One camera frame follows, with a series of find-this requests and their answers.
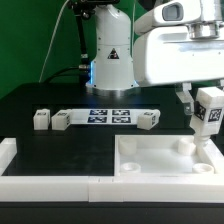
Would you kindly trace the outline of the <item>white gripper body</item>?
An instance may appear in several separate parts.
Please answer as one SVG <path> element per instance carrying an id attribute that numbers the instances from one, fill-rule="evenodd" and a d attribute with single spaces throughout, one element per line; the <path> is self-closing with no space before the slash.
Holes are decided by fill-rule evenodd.
<path id="1" fill-rule="evenodd" d="M 186 26 L 159 27 L 134 43 L 133 66 L 140 86 L 224 78 L 224 28 L 216 39 L 192 40 Z"/>

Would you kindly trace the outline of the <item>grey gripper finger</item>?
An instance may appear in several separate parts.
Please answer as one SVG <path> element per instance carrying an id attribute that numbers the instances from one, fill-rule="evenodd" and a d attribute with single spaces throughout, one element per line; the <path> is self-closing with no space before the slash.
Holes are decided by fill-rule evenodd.
<path id="1" fill-rule="evenodd" d="M 194 113 L 194 99 L 190 94 L 191 90 L 192 86 L 190 83 L 179 83 L 175 85 L 176 95 L 182 102 L 186 115 L 192 115 Z"/>

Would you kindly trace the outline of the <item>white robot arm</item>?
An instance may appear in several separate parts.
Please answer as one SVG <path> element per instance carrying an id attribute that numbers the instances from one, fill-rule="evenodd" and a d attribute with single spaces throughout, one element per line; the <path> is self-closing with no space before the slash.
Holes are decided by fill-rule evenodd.
<path id="1" fill-rule="evenodd" d="M 224 83 L 220 0 L 169 0 L 134 22 L 106 3 L 96 8 L 96 33 L 89 92 L 120 97 L 136 87 L 178 84 L 177 95 L 191 114 L 192 83 Z"/>

